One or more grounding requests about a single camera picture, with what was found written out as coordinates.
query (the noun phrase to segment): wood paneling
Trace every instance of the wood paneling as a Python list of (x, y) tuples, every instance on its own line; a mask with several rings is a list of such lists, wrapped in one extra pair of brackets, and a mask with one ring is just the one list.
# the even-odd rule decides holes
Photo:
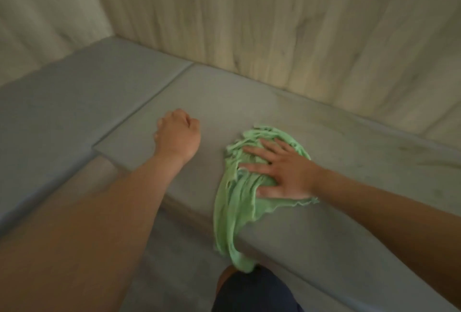
[(130, 40), (461, 148), (461, 0), (103, 0)]
[(110, 35), (99, 0), (0, 0), (0, 85)]

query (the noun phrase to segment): cleaning cloth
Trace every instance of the cleaning cloth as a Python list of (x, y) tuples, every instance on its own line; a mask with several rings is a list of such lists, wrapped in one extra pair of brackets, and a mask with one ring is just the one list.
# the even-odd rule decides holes
[(260, 157), (245, 153), (242, 147), (263, 148), (259, 139), (274, 138), (285, 141), (300, 155), (310, 159), (304, 148), (289, 134), (269, 126), (255, 126), (252, 130), (244, 132), (241, 140), (227, 146), (225, 171), (214, 203), (213, 227), (216, 248), (222, 255), (230, 256), (234, 266), (246, 273), (253, 270), (256, 262), (238, 252), (234, 246), (234, 237), (246, 223), (258, 220), (264, 213), (273, 212), (279, 206), (318, 203), (317, 198), (292, 200), (256, 197), (256, 189), (259, 186), (275, 186), (277, 183), (270, 176), (239, 169), (239, 163), (267, 163)]

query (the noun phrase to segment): hand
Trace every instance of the hand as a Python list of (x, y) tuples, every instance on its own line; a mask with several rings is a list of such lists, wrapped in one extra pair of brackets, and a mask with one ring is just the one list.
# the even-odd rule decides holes
[(167, 112), (157, 121), (154, 134), (154, 156), (179, 160), (184, 166), (197, 152), (200, 144), (200, 122), (182, 109)]
[(305, 199), (312, 197), (318, 178), (324, 170), (309, 159), (300, 156), (284, 141), (260, 140), (265, 148), (244, 146), (243, 151), (257, 155), (269, 162), (241, 163), (239, 167), (250, 172), (269, 175), (277, 181), (274, 187), (259, 186), (256, 195), (261, 198)]

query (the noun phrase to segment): forearm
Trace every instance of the forearm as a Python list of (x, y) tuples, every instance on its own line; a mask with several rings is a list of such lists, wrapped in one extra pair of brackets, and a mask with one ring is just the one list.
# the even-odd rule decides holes
[(180, 167), (151, 158), (104, 193), (32, 215), (0, 242), (0, 310), (118, 309)]
[(410, 269), (460, 307), (461, 217), (325, 171), (314, 192), (374, 234)]

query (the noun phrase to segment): gray upholstery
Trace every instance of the gray upholstery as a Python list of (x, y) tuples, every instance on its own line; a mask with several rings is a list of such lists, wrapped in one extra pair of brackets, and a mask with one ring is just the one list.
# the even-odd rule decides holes
[(189, 65), (107, 38), (1, 87), (3, 223), (79, 169), (94, 143)]
[[(182, 107), (201, 120), (197, 155), (171, 197), (211, 216), (224, 147), (253, 123), (292, 134), (321, 165), (461, 215), (459, 152), (222, 70), (189, 67), (96, 149), (135, 169), (152, 155), (155, 121)], [(327, 204), (285, 208), (240, 237), (358, 311), (456, 311), (364, 228)]]

